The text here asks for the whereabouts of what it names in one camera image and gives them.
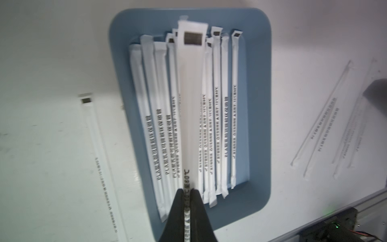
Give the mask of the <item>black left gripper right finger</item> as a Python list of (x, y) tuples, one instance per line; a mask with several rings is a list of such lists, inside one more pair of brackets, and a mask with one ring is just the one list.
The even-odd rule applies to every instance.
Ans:
[(190, 192), (190, 241), (217, 242), (198, 190)]

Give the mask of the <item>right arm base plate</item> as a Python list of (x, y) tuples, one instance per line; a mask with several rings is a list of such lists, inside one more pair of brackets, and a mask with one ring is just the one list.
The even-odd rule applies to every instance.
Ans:
[(350, 207), (322, 222), (303, 230), (299, 234), (300, 242), (362, 242), (353, 233), (357, 222), (358, 210)]

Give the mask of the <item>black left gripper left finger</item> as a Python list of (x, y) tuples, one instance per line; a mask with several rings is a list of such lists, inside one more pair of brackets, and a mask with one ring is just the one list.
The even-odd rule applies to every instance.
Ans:
[(172, 207), (158, 242), (184, 242), (184, 191), (176, 191)]

